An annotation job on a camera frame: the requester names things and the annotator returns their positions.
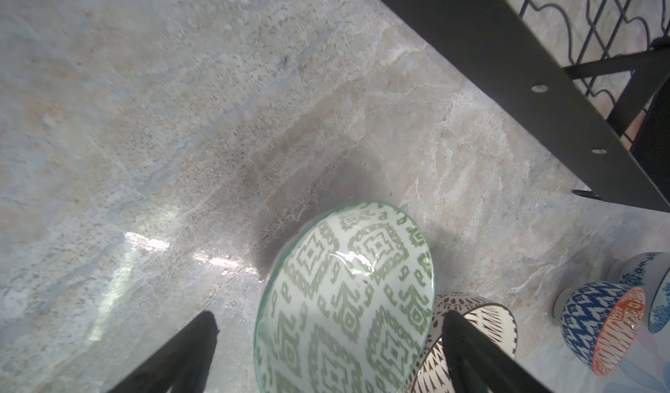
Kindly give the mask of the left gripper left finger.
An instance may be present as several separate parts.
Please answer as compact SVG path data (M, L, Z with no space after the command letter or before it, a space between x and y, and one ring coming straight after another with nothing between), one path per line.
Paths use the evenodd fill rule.
M215 316L203 311L111 391L205 391L218 333Z

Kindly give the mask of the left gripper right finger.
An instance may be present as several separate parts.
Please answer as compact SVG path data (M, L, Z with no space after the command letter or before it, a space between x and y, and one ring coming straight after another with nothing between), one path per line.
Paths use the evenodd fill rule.
M456 311L444 316L442 342L456 392L550 392Z

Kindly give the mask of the green geometric pattern bowl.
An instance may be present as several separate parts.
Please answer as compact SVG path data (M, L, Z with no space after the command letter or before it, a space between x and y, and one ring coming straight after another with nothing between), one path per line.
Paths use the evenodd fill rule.
M323 214L284 245L266 281L253 347L260 391L401 391L435 298L429 244L399 207Z

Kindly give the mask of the blue floral bowl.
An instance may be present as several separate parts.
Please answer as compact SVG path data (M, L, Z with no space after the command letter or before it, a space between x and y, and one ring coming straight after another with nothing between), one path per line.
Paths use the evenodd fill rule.
M651 334L661 332L669 322L669 253L641 253L630 260L616 260L606 279L641 287L646 296L643 320Z

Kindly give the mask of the black wire dish rack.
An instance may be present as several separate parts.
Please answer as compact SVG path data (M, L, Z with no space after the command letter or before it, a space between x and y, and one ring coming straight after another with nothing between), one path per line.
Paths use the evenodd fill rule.
M650 99L654 113L668 113L668 47L562 67L506 0L381 1L576 175L580 197L668 211L668 193L649 176L656 155L620 140ZM626 71L608 117L576 86Z

